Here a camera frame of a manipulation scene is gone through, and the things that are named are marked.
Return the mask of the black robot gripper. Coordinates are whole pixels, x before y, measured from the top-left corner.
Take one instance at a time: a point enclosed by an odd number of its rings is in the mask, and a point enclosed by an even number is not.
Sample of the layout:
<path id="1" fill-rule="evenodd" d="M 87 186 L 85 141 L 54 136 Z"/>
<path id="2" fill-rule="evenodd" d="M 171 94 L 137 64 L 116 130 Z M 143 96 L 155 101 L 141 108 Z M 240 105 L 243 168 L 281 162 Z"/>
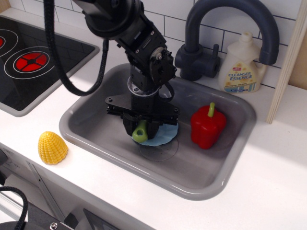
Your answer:
<path id="1" fill-rule="evenodd" d="M 172 97 L 163 98 L 158 93 L 152 96 L 137 96 L 133 93 L 108 96 L 106 104 L 110 115 L 118 115 L 124 128 L 132 137 L 137 123 L 147 121 L 146 133 L 148 139 L 153 139 L 162 124 L 176 125 L 180 109 L 170 102 Z"/>

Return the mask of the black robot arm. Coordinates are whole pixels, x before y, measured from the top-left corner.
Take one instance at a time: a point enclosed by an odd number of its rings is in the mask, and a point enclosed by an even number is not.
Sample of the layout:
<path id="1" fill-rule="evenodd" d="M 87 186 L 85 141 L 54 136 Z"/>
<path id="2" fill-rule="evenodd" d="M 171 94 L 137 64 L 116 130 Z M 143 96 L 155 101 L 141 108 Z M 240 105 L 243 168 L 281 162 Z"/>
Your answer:
<path id="1" fill-rule="evenodd" d="M 153 139 L 163 124 L 176 125 L 179 109 L 159 90 L 175 92 L 176 76 L 171 52 L 154 24 L 145 16 L 139 0 L 78 0 L 90 31 L 105 41 L 115 40 L 130 63 L 129 93 L 106 98 L 107 112 L 119 115 L 129 136 L 141 142 Z"/>

